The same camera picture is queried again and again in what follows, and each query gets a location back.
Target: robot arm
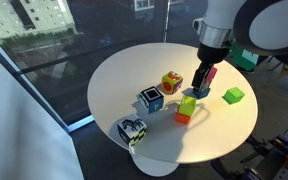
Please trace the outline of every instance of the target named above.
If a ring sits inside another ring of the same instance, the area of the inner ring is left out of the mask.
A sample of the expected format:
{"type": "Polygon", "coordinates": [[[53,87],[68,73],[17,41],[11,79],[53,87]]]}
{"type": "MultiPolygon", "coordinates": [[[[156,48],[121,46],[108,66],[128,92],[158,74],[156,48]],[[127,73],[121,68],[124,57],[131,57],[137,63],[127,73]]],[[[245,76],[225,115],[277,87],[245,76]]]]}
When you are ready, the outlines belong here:
{"type": "Polygon", "coordinates": [[[288,53],[288,0],[208,0],[203,20],[194,20],[193,27],[202,63],[192,86],[200,94],[208,88],[210,69],[228,55],[233,41],[259,55],[288,53]]]}

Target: floor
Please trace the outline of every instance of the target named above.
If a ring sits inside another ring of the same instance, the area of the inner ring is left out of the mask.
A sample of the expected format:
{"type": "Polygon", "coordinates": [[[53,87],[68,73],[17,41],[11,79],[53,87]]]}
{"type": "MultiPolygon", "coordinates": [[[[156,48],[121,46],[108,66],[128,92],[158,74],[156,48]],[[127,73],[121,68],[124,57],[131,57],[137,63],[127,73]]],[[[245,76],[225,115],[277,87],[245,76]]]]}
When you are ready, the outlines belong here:
{"type": "MultiPolygon", "coordinates": [[[[258,139],[271,139],[288,127],[288,76],[267,85],[279,74],[280,68],[270,71],[277,62],[274,59],[270,63],[264,61],[253,74],[244,75],[258,101],[258,121],[253,131],[258,139]]],[[[95,122],[72,132],[71,136],[86,180],[154,179],[138,170],[128,151],[112,142],[95,122]]],[[[239,163],[252,152],[251,146],[245,143],[221,159],[229,170],[242,171],[243,167],[254,167],[261,160],[258,157],[244,165],[239,163]]],[[[221,177],[212,169],[210,162],[203,162],[180,164],[173,173],[158,179],[217,180],[221,177]]]]}

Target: white round table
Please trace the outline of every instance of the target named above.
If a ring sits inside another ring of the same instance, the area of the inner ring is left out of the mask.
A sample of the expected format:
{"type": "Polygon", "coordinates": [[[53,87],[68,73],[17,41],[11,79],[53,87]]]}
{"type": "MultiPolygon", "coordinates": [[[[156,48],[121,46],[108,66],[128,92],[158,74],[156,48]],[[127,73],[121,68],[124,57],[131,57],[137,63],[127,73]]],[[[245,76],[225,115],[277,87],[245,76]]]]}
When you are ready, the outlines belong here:
{"type": "Polygon", "coordinates": [[[96,123],[114,142],[128,150],[119,136],[117,122],[136,113],[147,134],[134,145],[135,164],[151,176],[164,176],[179,163],[196,163],[223,156],[240,146],[254,129],[257,101],[247,80],[229,63],[218,69],[209,95],[197,100],[188,125],[175,121],[183,97],[192,94],[191,82],[200,64],[197,48],[171,43],[150,43],[124,49],[105,60],[94,72],[87,92],[96,123]],[[162,76],[174,71],[183,76],[182,87],[173,95],[161,89],[162,76]],[[164,95],[163,108],[147,114],[136,95],[156,86],[164,95]],[[226,90],[241,89],[245,96],[229,105],[226,90]]]}

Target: table leg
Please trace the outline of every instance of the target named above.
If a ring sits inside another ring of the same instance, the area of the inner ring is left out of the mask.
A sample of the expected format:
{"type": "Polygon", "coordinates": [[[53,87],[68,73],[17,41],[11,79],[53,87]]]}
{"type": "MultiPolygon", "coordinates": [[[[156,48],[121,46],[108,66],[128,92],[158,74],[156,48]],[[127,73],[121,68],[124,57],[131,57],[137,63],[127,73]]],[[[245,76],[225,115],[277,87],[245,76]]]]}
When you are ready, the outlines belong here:
{"type": "Polygon", "coordinates": [[[139,154],[132,154],[132,158],[142,172],[154,177],[166,176],[172,173],[179,165],[178,163],[154,160],[139,154]]]}

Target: orange block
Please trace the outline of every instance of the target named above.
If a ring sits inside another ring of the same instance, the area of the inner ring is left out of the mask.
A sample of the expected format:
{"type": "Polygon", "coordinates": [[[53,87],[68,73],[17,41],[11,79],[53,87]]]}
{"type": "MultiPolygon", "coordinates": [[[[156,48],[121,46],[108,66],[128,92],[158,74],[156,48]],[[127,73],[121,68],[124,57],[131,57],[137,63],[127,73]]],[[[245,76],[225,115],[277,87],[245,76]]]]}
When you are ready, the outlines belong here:
{"type": "Polygon", "coordinates": [[[179,123],[182,123],[182,124],[188,124],[190,119],[191,119],[190,116],[186,116],[184,114],[176,112],[176,122],[179,122],[179,123]]]}

